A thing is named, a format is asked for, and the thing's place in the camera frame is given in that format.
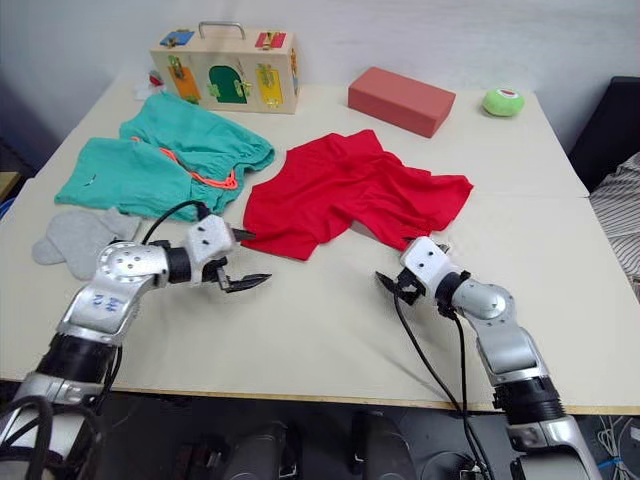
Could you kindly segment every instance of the green ball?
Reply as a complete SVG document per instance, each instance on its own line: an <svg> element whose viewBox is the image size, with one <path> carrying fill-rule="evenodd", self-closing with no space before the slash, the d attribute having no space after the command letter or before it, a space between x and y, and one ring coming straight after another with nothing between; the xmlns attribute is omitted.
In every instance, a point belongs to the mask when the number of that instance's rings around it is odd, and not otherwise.
<svg viewBox="0 0 640 480"><path fill-rule="evenodd" d="M524 107L524 97L512 88L496 88L487 92L482 106L491 115L512 117Z"/></svg>

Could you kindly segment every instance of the green cloth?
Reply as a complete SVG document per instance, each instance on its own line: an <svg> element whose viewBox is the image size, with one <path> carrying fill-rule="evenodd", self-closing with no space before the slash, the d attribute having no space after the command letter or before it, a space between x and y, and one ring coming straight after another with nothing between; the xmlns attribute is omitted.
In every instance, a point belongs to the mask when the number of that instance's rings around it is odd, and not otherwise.
<svg viewBox="0 0 640 480"><path fill-rule="evenodd" d="M235 171L238 187L210 187L162 153L171 150L192 172L224 181ZM221 213L244 187L246 170L262 170L274 158L262 137L167 93L152 95L140 113L120 126L120 139L92 138L80 152L56 203L159 217L185 200L201 200ZM193 221L195 209L172 218Z"/></svg>

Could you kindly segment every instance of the red shirt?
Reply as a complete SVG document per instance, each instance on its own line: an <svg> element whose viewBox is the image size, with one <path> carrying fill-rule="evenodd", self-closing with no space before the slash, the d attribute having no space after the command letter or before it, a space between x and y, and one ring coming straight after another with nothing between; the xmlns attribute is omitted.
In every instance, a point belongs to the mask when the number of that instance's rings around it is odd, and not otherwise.
<svg viewBox="0 0 640 480"><path fill-rule="evenodd" d="M243 244L306 260L357 220L404 250L405 238L446 228L472 188L463 175L405 167L372 130L332 133L289 150L280 173L253 187L244 226L256 239Z"/></svg>

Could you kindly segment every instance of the gray mitten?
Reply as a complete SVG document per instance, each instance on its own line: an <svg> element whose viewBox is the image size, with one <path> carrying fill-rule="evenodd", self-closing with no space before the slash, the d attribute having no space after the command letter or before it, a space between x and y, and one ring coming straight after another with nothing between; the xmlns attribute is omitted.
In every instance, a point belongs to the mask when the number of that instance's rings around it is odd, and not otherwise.
<svg viewBox="0 0 640 480"><path fill-rule="evenodd" d="M139 217L122 215L115 208L100 218L84 210L60 213L51 219L46 237L34 244L31 254L44 265L66 261L74 277L90 280L102 249L114 240L131 240L139 225Z"/></svg>

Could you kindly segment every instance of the red foam block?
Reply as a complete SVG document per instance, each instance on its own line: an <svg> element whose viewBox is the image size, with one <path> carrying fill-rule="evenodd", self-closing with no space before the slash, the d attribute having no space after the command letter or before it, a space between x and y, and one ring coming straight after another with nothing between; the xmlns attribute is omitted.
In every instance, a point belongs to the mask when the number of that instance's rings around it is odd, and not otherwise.
<svg viewBox="0 0 640 480"><path fill-rule="evenodd" d="M451 111L456 94L371 67L349 86L350 108L431 138Z"/></svg>

